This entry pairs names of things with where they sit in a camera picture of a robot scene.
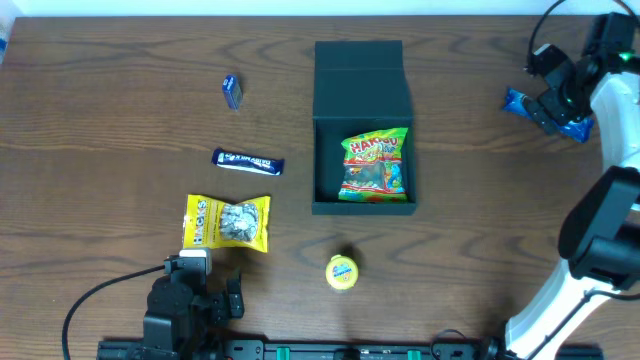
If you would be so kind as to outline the blue Oreo cookie pack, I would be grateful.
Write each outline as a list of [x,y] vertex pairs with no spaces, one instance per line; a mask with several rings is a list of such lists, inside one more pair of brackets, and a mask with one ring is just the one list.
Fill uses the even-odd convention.
[[[522,105],[522,100],[525,97],[529,96],[511,87],[508,87],[504,97],[504,105],[502,107],[502,110],[511,114],[518,115],[520,117],[524,117],[527,120],[533,122],[526,114]],[[569,121],[565,125],[559,125],[556,120],[554,120],[554,122],[558,127],[557,133],[569,137],[578,143],[585,143],[589,140],[591,130],[595,124],[595,122],[589,117],[581,118],[578,121]]]

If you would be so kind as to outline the yellow Hacks candy bag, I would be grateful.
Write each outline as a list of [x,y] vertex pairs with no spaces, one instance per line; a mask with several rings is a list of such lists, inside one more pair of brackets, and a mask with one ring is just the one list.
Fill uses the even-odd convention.
[[183,248],[249,248],[267,253],[270,205],[270,196],[229,204],[189,194],[183,221]]

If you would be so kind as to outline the yellow Mentos gum bottle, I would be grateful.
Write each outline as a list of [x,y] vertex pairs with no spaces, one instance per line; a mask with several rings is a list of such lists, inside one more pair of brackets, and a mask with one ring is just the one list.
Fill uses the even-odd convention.
[[359,268],[352,258],[335,255],[326,266],[325,277],[331,288],[337,291],[346,291],[356,285],[359,278]]

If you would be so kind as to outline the green Haribo gummy bag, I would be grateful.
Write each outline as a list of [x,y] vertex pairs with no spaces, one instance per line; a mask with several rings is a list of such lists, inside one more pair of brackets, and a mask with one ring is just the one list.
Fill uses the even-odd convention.
[[406,127],[376,130],[341,142],[345,174],[338,199],[348,202],[408,201],[402,177]]

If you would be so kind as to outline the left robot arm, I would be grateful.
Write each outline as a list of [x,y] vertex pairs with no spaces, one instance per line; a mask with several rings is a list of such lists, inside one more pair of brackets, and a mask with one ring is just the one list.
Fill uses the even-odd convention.
[[241,273],[236,270],[226,286],[207,289],[203,270],[180,269],[158,279],[147,297],[143,339],[134,359],[211,359],[225,357],[217,331],[244,315]]

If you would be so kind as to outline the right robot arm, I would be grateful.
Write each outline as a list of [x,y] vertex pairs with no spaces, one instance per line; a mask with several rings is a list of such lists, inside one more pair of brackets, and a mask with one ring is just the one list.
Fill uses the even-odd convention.
[[551,44],[530,48],[526,70],[547,90],[507,91],[505,110],[548,134],[584,143],[599,127],[604,173],[564,220],[553,273],[483,359],[599,359],[601,350],[565,340],[607,300],[639,298],[628,292],[639,281],[639,227],[627,220],[639,208],[638,28],[632,11],[597,16],[578,61]]

